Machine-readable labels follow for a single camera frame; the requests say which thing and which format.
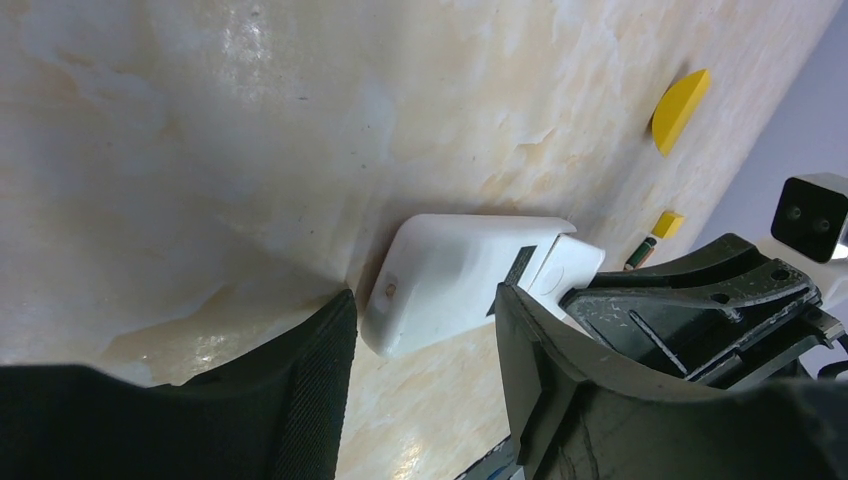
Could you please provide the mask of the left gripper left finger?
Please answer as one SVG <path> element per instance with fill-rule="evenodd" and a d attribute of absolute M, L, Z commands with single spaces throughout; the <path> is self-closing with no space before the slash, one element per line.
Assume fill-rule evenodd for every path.
<path fill-rule="evenodd" d="M 297 327 L 186 383 L 83 365 L 1 370 L 5 479 L 331 479 L 357 337 L 345 290 Z"/>

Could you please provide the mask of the green orange battery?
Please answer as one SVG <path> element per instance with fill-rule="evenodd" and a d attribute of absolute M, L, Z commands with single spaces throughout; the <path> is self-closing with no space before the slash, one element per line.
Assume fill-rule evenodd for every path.
<path fill-rule="evenodd" d="M 623 270 L 630 271 L 640 268 L 654 252 L 656 245 L 657 239 L 647 236 L 625 260 Z"/>

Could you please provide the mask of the white battery cover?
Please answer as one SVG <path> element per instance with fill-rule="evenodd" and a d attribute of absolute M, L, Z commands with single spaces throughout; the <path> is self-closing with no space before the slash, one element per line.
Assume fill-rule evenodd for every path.
<path fill-rule="evenodd" d="M 587 287 L 604 259 L 603 249 L 561 234 L 527 287 L 527 293 L 558 320 L 575 324 L 566 319 L 560 301 L 571 290 Z"/>

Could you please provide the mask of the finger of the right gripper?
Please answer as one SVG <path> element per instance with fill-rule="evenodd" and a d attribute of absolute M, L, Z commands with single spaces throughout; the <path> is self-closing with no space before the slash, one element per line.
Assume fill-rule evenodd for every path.
<path fill-rule="evenodd" d="M 599 273 L 559 305 L 617 353 L 726 390 L 797 377 L 802 354 L 845 341 L 810 276 L 735 234 L 664 264 Z"/>

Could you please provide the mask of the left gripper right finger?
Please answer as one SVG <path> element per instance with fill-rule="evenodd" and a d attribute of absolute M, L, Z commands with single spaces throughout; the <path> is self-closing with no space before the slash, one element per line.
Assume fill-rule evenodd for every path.
<path fill-rule="evenodd" d="M 495 325 L 517 461 L 529 479 L 843 479 L 847 386 L 728 391 L 652 370 L 499 285 Z"/>

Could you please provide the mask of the white remote control back up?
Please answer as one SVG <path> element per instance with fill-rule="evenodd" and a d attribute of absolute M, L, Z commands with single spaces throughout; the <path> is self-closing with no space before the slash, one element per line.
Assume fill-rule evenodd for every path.
<path fill-rule="evenodd" d="M 575 226 L 557 217 L 420 214 L 397 231 L 376 277 L 361 336 L 400 357 L 493 321 L 501 283 L 529 286 Z"/>

